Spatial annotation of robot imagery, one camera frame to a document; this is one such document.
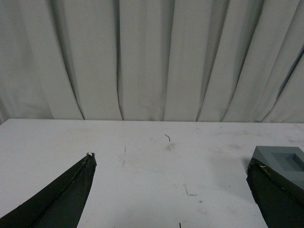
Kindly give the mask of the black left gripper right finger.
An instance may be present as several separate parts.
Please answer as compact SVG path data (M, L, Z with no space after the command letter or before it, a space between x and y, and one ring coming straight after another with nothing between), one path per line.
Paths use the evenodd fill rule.
M269 228L304 226L304 189L256 158L248 165L247 183Z

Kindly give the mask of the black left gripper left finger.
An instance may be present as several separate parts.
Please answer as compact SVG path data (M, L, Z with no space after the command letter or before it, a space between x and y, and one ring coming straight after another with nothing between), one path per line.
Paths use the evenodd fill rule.
M94 153L87 154L0 219L2 228L76 228L92 187Z

